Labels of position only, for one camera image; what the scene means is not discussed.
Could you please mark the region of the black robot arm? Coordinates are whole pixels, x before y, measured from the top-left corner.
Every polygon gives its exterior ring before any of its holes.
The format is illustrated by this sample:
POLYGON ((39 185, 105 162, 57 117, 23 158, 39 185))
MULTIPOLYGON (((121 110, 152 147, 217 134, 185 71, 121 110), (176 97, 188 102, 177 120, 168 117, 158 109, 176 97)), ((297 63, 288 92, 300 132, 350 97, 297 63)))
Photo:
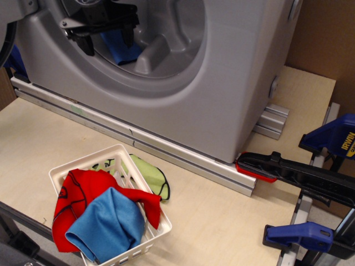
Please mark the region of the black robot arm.
POLYGON ((133 46, 134 28, 139 24, 138 8, 133 4, 114 1, 74 1, 78 10, 64 18, 60 27, 68 39, 89 56, 94 55, 92 34, 120 30, 127 48, 133 46))

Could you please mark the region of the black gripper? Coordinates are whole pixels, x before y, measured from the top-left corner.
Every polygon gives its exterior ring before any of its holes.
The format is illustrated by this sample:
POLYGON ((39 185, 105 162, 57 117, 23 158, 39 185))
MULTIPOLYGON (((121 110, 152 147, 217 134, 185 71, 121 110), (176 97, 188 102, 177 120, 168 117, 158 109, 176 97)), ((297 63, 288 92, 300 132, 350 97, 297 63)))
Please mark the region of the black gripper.
POLYGON ((134 44, 134 29, 139 25, 138 8, 119 1, 63 1, 67 16, 59 26, 74 38, 78 47, 88 56, 94 56, 90 35, 121 30, 127 47, 134 44))

